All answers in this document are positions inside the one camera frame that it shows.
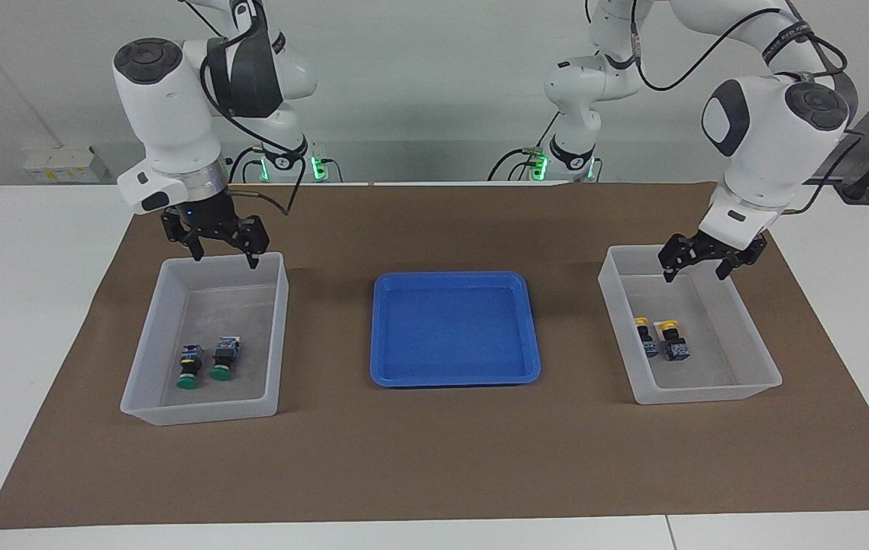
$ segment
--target translucent plastic container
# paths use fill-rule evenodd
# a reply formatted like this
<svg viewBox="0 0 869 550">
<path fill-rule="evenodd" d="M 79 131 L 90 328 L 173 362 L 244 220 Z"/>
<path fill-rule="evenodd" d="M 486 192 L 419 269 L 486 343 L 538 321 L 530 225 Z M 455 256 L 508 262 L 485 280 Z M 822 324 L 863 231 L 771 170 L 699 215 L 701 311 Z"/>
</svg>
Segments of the translucent plastic container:
<svg viewBox="0 0 869 550">
<path fill-rule="evenodd" d="M 624 359 L 628 380 L 640 404 L 743 400 L 780 386 L 750 313 L 731 279 L 720 281 L 718 261 L 683 269 L 672 283 L 662 277 L 661 247 L 611 247 L 598 280 Z M 669 361 L 664 353 L 647 358 L 635 317 L 651 323 L 674 319 L 690 357 Z"/>
<path fill-rule="evenodd" d="M 154 425 L 275 414 L 288 297 L 278 253 L 261 254 L 254 270 L 241 255 L 164 261 L 120 410 Z M 221 382 L 208 372 L 226 335 L 241 338 L 241 351 Z M 194 390 L 176 386 L 184 345 L 205 349 Z"/>
</svg>

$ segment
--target blue plastic tray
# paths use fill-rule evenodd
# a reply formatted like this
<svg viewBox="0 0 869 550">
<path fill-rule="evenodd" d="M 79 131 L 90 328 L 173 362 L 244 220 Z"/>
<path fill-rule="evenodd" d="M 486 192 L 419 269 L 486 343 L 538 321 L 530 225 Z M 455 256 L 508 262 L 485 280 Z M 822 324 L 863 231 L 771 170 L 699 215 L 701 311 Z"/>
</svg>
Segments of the blue plastic tray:
<svg viewBox="0 0 869 550">
<path fill-rule="evenodd" d="M 370 375 L 383 387 L 533 382 L 540 353 L 525 279 L 512 271 L 376 279 Z"/>
</svg>

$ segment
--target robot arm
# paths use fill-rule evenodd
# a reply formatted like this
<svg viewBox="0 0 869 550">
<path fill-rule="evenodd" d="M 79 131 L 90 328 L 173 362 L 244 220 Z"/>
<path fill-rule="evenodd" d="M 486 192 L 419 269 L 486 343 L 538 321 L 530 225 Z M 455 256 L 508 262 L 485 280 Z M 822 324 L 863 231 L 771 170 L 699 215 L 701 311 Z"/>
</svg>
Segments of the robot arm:
<svg viewBox="0 0 869 550">
<path fill-rule="evenodd" d="M 274 29 L 271 36 L 260 0 L 230 0 L 223 8 L 219 0 L 194 4 L 225 11 L 231 37 L 182 47 L 144 38 L 116 53 L 119 97 L 146 149 L 146 159 L 121 174 L 118 184 L 136 213 L 163 210 L 166 236 L 189 248 L 195 260 L 203 257 L 204 237 L 243 251 L 254 268 L 268 236 L 259 217 L 242 219 L 234 210 L 211 106 L 263 137 L 263 146 L 271 146 L 263 152 L 275 167 L 301 174 L 306 139 L 284 98 L 311 95 L 317 78 L 301 56 L 286 53 L 284 34 Z M 303 168 L 295 170 L 299 161 Z"/>
<path fill-rule="evenodd" d="M 547 97 L 560 109 L 547 152 L 549 166 L 556 167 L 551 174 L 574 180 L 585 173 L 599 130 L 591 103 L 643 87 L 638 31 L 654 1 L 600 2 L 591 39 L 601 51 L 560 63 L 551 73 Z M 829 63 L 811 27 L 788 0 L 671 0 L 670 5 L 693 31 L 722 35 L 735 27 L 730 38 L 753 46 L 777 73 L 728 80 L 708 101 L 703 131 L 730 157 L 730 168 L 699 233 L 674 235 L 659 254 L 668 281 L 703 260 L 721 260 L 717 274 L 725 278 L 757 260 L 766 244 L 760 233 L 835 149 L 850 118 L 854 88 L 844 74 L 826 70 Z M 849 102 L 836 87 L 853 92 Z"/>
</svg>

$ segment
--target cable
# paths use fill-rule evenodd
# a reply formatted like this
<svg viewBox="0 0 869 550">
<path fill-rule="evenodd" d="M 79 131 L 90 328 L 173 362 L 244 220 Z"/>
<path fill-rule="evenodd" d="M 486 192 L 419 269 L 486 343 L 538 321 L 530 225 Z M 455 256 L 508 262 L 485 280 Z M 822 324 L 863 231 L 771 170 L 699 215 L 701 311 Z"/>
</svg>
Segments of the cable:
<svg viewBox="0 0 869 550">
<path fill-rule="evenodd" d="M 828 48 L 830 52 L 835 53 L 835 55 L 838 56 L 838 62 L 841 64 L 835 69 L 823 70 L 821 73 L 814 73 L 812 74 L 812 78 L 819 78 L 821 76 L 835 76 L 835 74 L 845 73 L 845 70 L 849 67 L 849 58 L 845 56 L 845 53 L 842 53 L 842 51 L 836 48 L 834 44 L 819 36 L 812 35 L 811 41 L 815 42 L 816 44 L 821 44 L 822 46 L 825 46 L 825 48 Z"/>
<path fill-rule="evenodd" d="M 499 169 L 500 166 L 502 166 L 502 163 L 505 163 L 505 161 L 507 159 L 509 159 L 509 157 L 514 157 L 516 154 L 523 154 L 524 150 L 525 149 L 514 149 L 514 150 L 511 150 L 510 152 L 508 152 L 507 154 L 503 154 L 501 159 L 496 161 L 496 164 L 493 167 L 493 171 L 489 172 L 489 177 L 488 177 L 487 181 L 493 181 L 493 177 L 495 176 L 496 171 Z"/>
<path fill-rule="evenodd" d="M 299 178 L 296 180 L 296 184 L 292 186 L 292 195 L 289 196 L 288 205 L 281 205 L 280 202 L 276 201 L 268 195 L 263 194 L 263 192 L 258 191 L 241 191 L 237 189 L 233 189 L 228 191 L 228 195 L 231 197 L 249 197 L 252 199 L 262 199 L 263 201 L 271 202 L 275 208 L 282 213 L 282 215 L 290 215 L 292 213 L 292 205 L 296 202 L 296 195 L 299 194 L 299 185 L 302 185 L 302 178 L 305 176 L 305 159 L 303 157 L 299 158 L 299 162 L 302 163 L 302 169 L 299 170 Z M 251 163 L 260 163 L 259 160 L 251 160 L 248 164 L 246 164 L 245 168 L 250 166 Z"/>
<path fill-rule="evenodd" d="M 328 164 L 328 163 L 336 164 L 336 171 L 340 174 L 340 183 L 347 183 L 343 179 L 343 168 L 340 168 L 340 164 L 337 163 L 337 161 L 335 159 L 323 159 L 322 163 L 323 164 Z"/>
<path fill-rule="evenodd" d="M 250 199 L 262 199 L 263 201 L 271 202 L 275 206 L 275 208 L 277 208 L 279 210 L 279 212 L 282 213 L 282 215 L 289 215 L 287 210 L 285 210 L 285 206 L 279 205 L 279 203 L 278 203 L 278 201 L 276 201 L 276 199 L 268 197 L 268 195 L 263 194 L 263 192 L 236 191 L 235 190 L 235 191 L 228 191 L 228 195 L 230 195 L 231 197 L 248 197 Z"/>
<path fill-rule="evenodd" d="M 247 161 L 245 163 L 245 167 L 241 168 L 241 183 L 248 183 L 248 167 L 260 167 L 260 166 L 261 166 L 260 160 Z"/>
<path fill-rule="evenodd" d="M 601 166 L 598 167 L 598 175 L 594 177 L 594 183 L 601 183 L 601 172 L 605 171 L 605 161 L 602 159 L 595 159 L 595 163 L 601 163 Z"/>
<path fill-rule="evenodd" d="M 560 116 L 560 111 L 554 112 L 554 117 L 550 119 L 549 125 L 547 125 L 547 128 L 543 130 L 542 134 L 540 134 L 540 139 L 536 140 L 536 147 L 539 147 L 543 143 L 543 138 L 547 137 L 547 133 L 550 132 L 550 128 L 554 127 L 554 122 L 557 121 L 558 116 Z"/>
<path fill-rule="evenodd" d="M 512 170 L 509 171 L 509 176 L 506 177 L 506 181 L 512 181 L 512 174 L 515 174 L 515 170 L 517 168 L 522 167 L 523 172 L 526 171 L 526 167 L 533 167 L 536 163 L 519 163 L 517 166 L 512 167 Z M 522 180 L 522 174 L 519 174 L 519 180 Z"/>
<path fill-rule="evenodd" d="M 854 147 L 861 143 L 861 139 L 863 139 L 864 136 L 864 134 L 861 132 L 846 131 L 846 133 L 857 136 L 856 141 L 852 142 L 852 145 L 847 146 L 842 154 L 839 154 L 838 159 L 835 159 L 835 162 L 832 163 L 831 167 L 829 167 L 829 171 L 825 172 L 825 175 L 822 176 L 822 181 L 819 181 L 818 183 L 818 188 L 816 188 L 814 194 L 811 195 L 811 199 L 808 199 L 807 205 L 804 205 L 804 208 L 797 210 L 784 210 L 784 212 L 781 212 L 781 215 L 803 215 L 803 213 L 808 212 L 808 209 L 811 209 L 811 206 L 815 203 L 815 199 L 818 199 L 818 195 L 821 194 L 822 188 L 825 187 L 826 183 L 829 183 L 829 177 L 832 177 L 833 172 L 835 172 L 835 168 L 837 168 L 839 164 L 842 163 L 847 154 L 849 154 L 850 150 L 853 150 Z"/>
<path fill-rule="evenodd" d="M 632 3 L 631 3 L 631 34 L 632 34 L 632 42 L 633 42 L 632 48 L 633 49 L 636 49 L 634 44 L 639 41 L 638 24 L 637 24 L 636 18 L 635 18 L 635 13 L 637 10 L 638 10 L 638 0 L 632 0 Z M 657 92 L 667 92 L 669 90 L 672 90 L 672 88 L 675 88 L 676 86 L 681 84 L 684 80 L 686 80 L 686 78 L 689 78 L 690 74 L 693 74 L 694 70 L 699 69 L 699 66 L 703 64 L 704 60 L 706 60 L 706 58 L 708 58 L 711 55 L 711 53 L 713 53 L 716 50 L 716 48 L 718 48 L 720 43 L 723 42 L 725 39 L 727 39 L 728 36 L 730 36 L 732 34 L 732 32 L 736 31 L 743 24 L 746 24 L 746 22 L 752 20 L 752 18 L 759 17 L 759 15 L 779 14 L 780 12 L 781 12 L 780 8 L 765 8 L 763 10 L 757 10 L 752 14 L 746 15 L 746 17 L 735 22 L 735 24 L 732 25 L 732 27 L 728 28 L 727 31 L 724 32 L 724 34 L 721 34 L 720 37 L 717 38 L 715 42 L 713 42 L 713 45 L 710 46 L 709 49 L 706 50 L 706 52 L 703 53 L 703 55 L 700 56 L 699 59 L 695 63 L 693 63 L 693 66 L 689 67 L 689 70 L 687 70 L 685 74 L 680 76 L 678 80 L 669 84 L 668 86 L 657 86 L 655 84 L 652 84 L 650 81 L 648 81 L 648 78 L 645 77 L 644 69 L 643 69 L 643 67 L 641 67 L 641 46 L 639 46 L 637 48 L 638 51 L 635 52 L 635 65 L 638 67 L 638 73 L 639 73 L 639 76 L 641 77 L 641 81 L 643 81 L 645 86 L 650 87 L 652 90 L 655 90 Z"/>
<path fill-rule="evenodd" d="M 260 153 L 260 152 L 261 152 L 261 149 L 259 149 L 258 147 L 249 147 L 248 149 L 243 150 L 241 153 L 238 153 L 238 157 L 236 157 L 236 159 L 234 160 L 234 163 L 231 165 L 231 174 L 228 177 L 228 181 L 234 181 L 234 175 L 238 171 L 238 164 L 241 163 L 241 161 L 244 159 L 246 154 Z"/>
<path fill-rule="evenodd" d="M 227 38 L 223 34 L 219 34 L 218 29 L 214 28 L 214 25 L 212 25 L 210 21 L 207 21 L 207 18 L 204 17 L 204 14 L 200 13 L 200 10 L 198 10 L 197 7 L 194 6 L 194 4 L 191 4 L 186 0 L 179 0 L 179 2 L 182 2 L 184 5 L 186 5 L 187 8 L 190 8 L 190 11 L 193 11 L 193 13 L 197 14 L 197 17 L 200 18 L 200 21 L 204 21 L 204 24 L 207 25 L 208 28 L 211 28 L 211 31 L 214 31 L 214 34 L 221 36 L 221 38 Z"/>
</svg>

